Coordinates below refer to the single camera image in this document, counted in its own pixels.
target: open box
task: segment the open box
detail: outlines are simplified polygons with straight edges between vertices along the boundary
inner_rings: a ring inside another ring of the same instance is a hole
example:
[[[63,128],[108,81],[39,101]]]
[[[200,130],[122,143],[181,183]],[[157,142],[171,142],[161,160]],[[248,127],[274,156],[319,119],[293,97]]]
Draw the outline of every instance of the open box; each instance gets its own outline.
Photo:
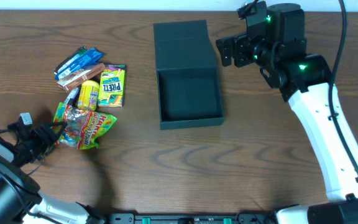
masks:
[[[220,125],[218,63],[206,21],[154,24],[160,129]]]

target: yellow container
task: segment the yellow container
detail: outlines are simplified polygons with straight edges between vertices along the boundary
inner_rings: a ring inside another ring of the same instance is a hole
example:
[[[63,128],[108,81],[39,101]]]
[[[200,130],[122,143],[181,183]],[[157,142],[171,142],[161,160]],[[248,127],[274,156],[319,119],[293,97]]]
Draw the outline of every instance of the yellow container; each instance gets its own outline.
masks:
[[[80,97],[78,98],[78,109],[96,110],[98,104],[99,83],[95,81],[85,81],[82,83]]]

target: white backdrop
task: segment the white backdrop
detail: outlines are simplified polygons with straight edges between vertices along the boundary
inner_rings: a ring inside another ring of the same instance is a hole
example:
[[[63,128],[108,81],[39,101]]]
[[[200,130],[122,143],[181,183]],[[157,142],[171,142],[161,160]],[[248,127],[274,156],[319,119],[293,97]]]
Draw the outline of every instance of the white backdrop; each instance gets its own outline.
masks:
[[[0,9],[107,9],[169,11],[234,11],[245,0],[0,0]],[[305,11],[340,11],[337,0],[266,0],[267,5],[298,3]],[[358,0],[345,0],[358,12]]]

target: green light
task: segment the green light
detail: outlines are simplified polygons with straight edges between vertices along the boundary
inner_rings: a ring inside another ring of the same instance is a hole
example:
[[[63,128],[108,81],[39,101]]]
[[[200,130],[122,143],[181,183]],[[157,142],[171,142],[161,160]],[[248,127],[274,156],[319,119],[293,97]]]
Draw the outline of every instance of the green light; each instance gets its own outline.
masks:
[[[307,67],[307,65],[299,65],[299,68],[303,71],[305,68]]]

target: wooden table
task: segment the wooden table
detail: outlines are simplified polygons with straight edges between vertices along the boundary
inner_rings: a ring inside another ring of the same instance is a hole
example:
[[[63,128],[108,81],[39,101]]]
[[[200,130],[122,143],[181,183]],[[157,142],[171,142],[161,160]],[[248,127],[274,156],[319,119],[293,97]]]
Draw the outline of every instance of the wooden table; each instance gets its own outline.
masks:
[[[0,129],[26,111],[37,123],[51,119],[67,95],[52,70],[79,46],[128,68],[125,107],[101,110],[117,123],[98,150],[59,147],[50,155],[32,176],[43,192],[105,212],[236,213],[327,202],[303,127],[256,65],[220,68],[222,126],[160,131],[152,24],[198,19],[207,20],[212,43],[246,27],[235,12],[0,11]],[[306,13],[308,52],[330,66],[340,24],[339,13]],[[358,13],[349,14],[348,30],[336,83],[358,141]]]

